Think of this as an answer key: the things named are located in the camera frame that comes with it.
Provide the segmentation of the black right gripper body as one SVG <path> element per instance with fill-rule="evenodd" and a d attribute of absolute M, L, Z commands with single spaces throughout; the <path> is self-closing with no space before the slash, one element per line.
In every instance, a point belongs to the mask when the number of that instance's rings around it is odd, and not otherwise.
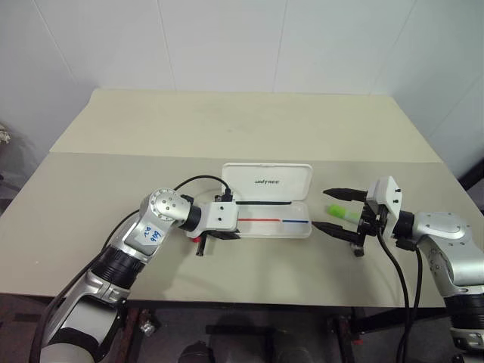
<path fill-rule="evenodd" d="M 356 231 L 356 242 L 352 244 L 352 250 L 356 257 L 363 257 L 365 254 L 364 243 L 367 236 L 376 237 L 378 232 L 383 233 L 387 216 L 388 209 L 384 205 L 371 207 L 368 203 L 364 204 Z"/>

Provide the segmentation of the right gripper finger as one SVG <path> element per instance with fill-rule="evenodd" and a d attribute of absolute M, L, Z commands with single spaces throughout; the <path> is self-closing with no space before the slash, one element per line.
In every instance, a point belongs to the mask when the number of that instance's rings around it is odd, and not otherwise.
<path fill-rule="evenodd" d="M 367 191 L 361 191 L 351 188 L 329 188 L 323 190 L 322 193 L 338 200 L 358 202 L 365 202 L 367 196 Z"/>
<path fill-rule="evenodd" d="M 316 222 L 315 227 L 331 237 L 345 240 L 347 242 L 359 242 L 359 236 L 356 232 L 348 231 L 340 225 L 335 225 L 329 222 Z"/>

